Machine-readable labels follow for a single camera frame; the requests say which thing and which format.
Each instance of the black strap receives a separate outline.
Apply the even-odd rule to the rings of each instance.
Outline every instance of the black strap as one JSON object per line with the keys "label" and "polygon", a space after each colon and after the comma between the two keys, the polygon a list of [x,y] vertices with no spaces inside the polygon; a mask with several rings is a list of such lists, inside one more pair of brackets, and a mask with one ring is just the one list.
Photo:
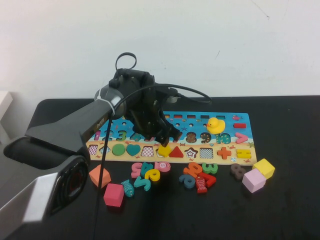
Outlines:
{"label": "black strap", "polygon": [[133,69],[133,68],[136,66],[136,64],[137,64],[137,57],[136,57],[136,55],[134,55],[134,54],[131,53],[131,52],[124,52],[124,53],[121,53],[121,54],[118,56],[118,58],[117,58],[116,61],[115,61],[115,69],[118,70],[118,67],[117,67],[118,60],[119,60],[121,57],[123,57],[123,56],[130,56],[130,57],[133,57],[133,58],[134,58],[134,60],[135,60],[134,65],[129,68],[129,69]]}

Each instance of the pink arrow shape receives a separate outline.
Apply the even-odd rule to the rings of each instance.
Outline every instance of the pink arrow shape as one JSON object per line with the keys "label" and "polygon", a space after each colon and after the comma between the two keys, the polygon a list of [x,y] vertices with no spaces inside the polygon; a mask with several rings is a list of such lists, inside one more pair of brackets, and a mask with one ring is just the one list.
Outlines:
{"label": "pink arrow shape", "polygon": [[245,141],[248,140],[248,136],[246,136],[246,135],[244,135],[244,134],[242,134],[242,133],[240,133],[240,132],[236,132],[236,133],[235,133],[235,136],[236,136],[237,138],[239,138],[239,139],[237,139],[237,140],[235,141],[236,144],[241,144],[241,143],[243,143],[243,142],[245,142]]}

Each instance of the star shape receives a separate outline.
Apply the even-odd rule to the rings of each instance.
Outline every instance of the star shape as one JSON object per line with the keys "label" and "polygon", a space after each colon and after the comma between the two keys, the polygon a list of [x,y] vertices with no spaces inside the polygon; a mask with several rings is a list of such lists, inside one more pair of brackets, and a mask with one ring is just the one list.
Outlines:
{"label": "star shape", "polygon": [[185,150],[185,155],[187,158],[193,158],[195,159],[197,157],[197,150],[194,150],[192,147],[190,147],[188,150]]}

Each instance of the orange block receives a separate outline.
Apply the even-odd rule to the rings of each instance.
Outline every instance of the orange block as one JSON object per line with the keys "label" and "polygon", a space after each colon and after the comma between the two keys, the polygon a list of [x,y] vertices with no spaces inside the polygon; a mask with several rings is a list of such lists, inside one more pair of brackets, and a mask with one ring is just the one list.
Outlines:
{"label": "orange block", "polygon": [[[89,172],[89,176],[91,178],[91,181],[97,187],[99,186],[100,168],[101,168],[101,165],[98,165],[96,168],[94,168],[92,171]],[[103,169],[101,188],[103,188],[104,186],[106,186],[110,182],[111,182],[111,177],[110,177],[109,172],[106,169]]]}

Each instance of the white wall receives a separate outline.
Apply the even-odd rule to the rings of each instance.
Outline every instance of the white wall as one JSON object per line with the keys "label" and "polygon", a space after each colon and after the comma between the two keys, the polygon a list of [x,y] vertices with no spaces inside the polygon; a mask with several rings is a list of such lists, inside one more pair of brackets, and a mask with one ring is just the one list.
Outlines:
{"label": "white wall", "polygon": [[157,82],[210,96],[318,95],[319,13],[319,0],[0,0],[14,98],[1,123],[14,137],[43,99],[92,98],[127,51]]}

